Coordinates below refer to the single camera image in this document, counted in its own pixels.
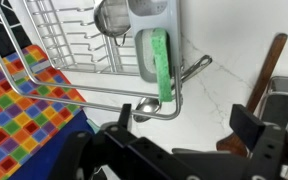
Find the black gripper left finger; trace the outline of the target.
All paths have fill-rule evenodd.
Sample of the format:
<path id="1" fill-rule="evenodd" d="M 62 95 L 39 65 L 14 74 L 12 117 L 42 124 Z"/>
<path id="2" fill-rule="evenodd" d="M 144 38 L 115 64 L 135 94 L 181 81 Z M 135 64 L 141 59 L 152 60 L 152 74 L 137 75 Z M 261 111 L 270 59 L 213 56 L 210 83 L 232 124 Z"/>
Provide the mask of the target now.
<path id="1" fill-rule="evenodd" d="M 131 109 L 132 109 L 132 105 L 131 104 L 124 104 L 122 106 L 121 112 L 120 112 L 120 116 L 118 119 L 118 124 L 127 129 L 128 128 L 128 124 L 129 124 L 129 119 L 131 117 Z"/>

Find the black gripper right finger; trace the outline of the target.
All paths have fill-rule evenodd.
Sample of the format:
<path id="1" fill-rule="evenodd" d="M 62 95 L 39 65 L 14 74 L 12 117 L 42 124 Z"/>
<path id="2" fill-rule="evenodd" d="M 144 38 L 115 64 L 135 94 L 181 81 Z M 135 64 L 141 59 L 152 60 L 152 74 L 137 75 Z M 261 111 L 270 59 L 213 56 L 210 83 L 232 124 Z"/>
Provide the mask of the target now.
<path id="1" fill-rule="evenodd" d="M 229 124 L 249 150 L 255 148 L 265 129 L 265 124 L 241 104 L 232 106 Z"/>

